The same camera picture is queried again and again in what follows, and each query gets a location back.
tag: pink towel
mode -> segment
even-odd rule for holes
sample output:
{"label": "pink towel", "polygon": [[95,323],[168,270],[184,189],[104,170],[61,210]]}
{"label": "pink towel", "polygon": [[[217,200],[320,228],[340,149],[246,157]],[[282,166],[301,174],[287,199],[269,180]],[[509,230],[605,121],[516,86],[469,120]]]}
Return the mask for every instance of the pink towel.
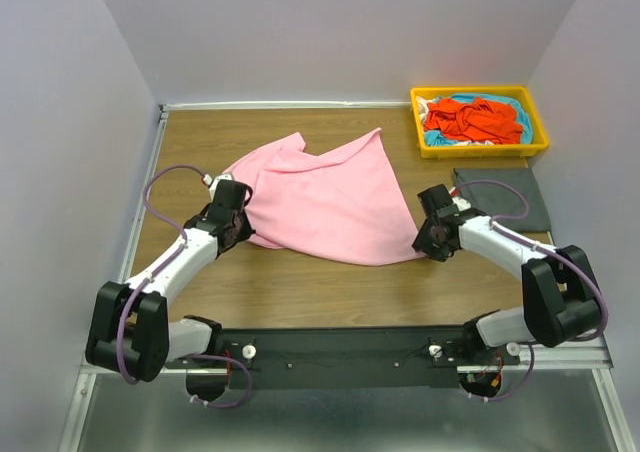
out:
{"label": "pink towel", "polygon": [[250,242],[325,259],[384,265],[422,257],[417,229],[389,163],[380,130],[320,156],[299,133],[264,145],[227,172],[253,187]]}

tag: orange cloth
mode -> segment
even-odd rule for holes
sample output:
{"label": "orange cloth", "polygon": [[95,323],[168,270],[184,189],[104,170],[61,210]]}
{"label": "orange cloth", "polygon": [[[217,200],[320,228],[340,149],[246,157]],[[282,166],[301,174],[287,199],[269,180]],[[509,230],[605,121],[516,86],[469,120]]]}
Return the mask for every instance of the orange cloth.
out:
{"label": "orange cloth", "polygon": [[519,144],[522,125],[508,104],[476,97],[470,104],[443,98],[429,102],[424,130],[440,129],[451,140],[490,140],[494,144]]}

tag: pink fabric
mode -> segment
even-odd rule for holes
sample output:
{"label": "pink fabric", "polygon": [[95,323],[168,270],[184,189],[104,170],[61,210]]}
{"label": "pink fabric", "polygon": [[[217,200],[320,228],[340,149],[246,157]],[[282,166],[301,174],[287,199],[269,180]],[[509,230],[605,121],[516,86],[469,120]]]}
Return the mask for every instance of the pink fabric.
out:
{"label": "pink fabric", "polygon": [[256,234],[249,241],[360,265],[421,257],[411,247],[417,229],[380,130],[320,156],[303,152],[296,133],[229,167],[254,190],[247,214]]}

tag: gray wall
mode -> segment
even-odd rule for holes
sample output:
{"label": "gray wall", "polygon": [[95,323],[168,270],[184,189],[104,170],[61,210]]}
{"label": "gray wall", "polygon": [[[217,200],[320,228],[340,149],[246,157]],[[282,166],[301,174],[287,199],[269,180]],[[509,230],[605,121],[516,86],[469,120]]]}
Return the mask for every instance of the gray wall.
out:
{"label": "gray wall", "polygon": [[0,0],[0,30],[0,450],[55,450],[157,107],[102,0]]}
{"label": "gray wall", "polygon": [[105,0],[161,103],[525,83],[574,0]]}
{"label": "gray wall", "polygon": [[611,308],[613,377],[640,444],[639,0],[577,0],[529,87],[551,136],[533,170],[560,244],[588,251]]}

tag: wooden tabletop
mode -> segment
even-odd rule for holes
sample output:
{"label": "wooden tabletop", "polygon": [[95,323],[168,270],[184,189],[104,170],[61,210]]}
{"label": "wooden tabletop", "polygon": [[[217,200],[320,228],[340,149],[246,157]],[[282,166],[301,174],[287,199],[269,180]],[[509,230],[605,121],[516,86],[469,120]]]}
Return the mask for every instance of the wooden tabletop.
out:
{"label": "wooden tabletop", "polygon": [[[350,108],[172,111],[157,170],[186,163],[215,176],[258,146],[294,132],[305,138],[306,152],[321,154],[376,127],[382,127],[382,142],[418,226],[425,217],[416,194],[440,183],[451,186],[454,167],[526,167],[521,158],[422,159],[408,109]],[[207,199],[190,171],[167,174],[151,192],[152,205],[180,223]],[[147,214],[133,272],[175,238],[174,229]],[[445,263],[421,259],[365,267],[242,243],[205,267],[169,315],[200,315],[224,327],[433,325],[462,323],[521,303],[519,281],[470,252]]]}

